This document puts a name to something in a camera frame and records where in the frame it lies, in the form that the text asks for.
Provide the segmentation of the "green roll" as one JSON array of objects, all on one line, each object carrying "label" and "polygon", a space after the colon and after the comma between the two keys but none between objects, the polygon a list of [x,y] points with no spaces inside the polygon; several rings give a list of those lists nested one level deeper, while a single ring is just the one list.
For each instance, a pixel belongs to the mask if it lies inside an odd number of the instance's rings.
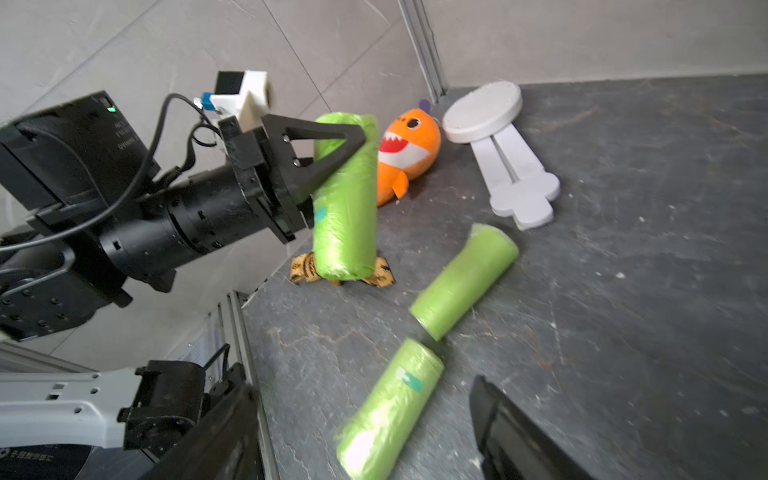
[{"label": "green roll", "polygon": [[318,265],[372,265],[377,258],[377,120],[334,112],[317,121],[359,125],[366,143],[313,194],[313,252]]},{"label": "green roll", "polygon": [[462,250],[419,294],[411,315],[433,340],[441,340],[518,257],[517,244],[502,230],[473,224]]},{"label": "green roll", "polygon": [[337,458],[350,478],[388,478],[443,371],[432,350],[411,338],[403,342],[340,430]]}]

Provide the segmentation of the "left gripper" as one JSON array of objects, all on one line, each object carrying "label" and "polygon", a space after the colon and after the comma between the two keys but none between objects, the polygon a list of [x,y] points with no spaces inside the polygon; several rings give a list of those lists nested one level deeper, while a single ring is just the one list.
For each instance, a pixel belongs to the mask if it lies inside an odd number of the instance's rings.
[{"label": "left gripper", "polygon": [[359,125],[274,114],[249,131],[224,117],[218,130],[246,203],[283,243],[314,226],[311,195],[366,143]]}]

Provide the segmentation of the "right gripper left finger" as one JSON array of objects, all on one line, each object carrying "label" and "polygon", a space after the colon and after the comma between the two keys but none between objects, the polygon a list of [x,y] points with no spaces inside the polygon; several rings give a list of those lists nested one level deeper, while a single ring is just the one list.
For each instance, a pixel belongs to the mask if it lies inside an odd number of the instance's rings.
[{"label": "right gripper left finger", "polygon": [[257,389],[237,386],[185,435],[145,479],[262,479]]}]

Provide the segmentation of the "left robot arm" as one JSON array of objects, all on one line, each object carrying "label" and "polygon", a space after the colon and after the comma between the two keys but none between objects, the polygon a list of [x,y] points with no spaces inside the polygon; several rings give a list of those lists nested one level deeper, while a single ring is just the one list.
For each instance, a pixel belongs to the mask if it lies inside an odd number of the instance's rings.
[{"label": "left robot arm", "polygon": [[270,230],[280,241],[313,225],[312,194],[358,153],[362,127],[267,115],[197,127],[219,137],[222,166],[162,172],[105,92],[1,128],[1,184],[26,210],[1,236],[1,330],[24,341],[126,307],[133,279],[169,292],[181,266]]}]

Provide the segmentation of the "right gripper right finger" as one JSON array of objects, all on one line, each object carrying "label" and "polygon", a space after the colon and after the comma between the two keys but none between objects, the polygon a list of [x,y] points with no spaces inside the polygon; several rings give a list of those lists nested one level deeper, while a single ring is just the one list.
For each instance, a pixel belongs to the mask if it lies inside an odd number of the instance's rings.
[{"label": "right gripper right finger", "polygon": [[473,380],[469,409],[486,479],[592,478],[502,390],[481,375]]}]

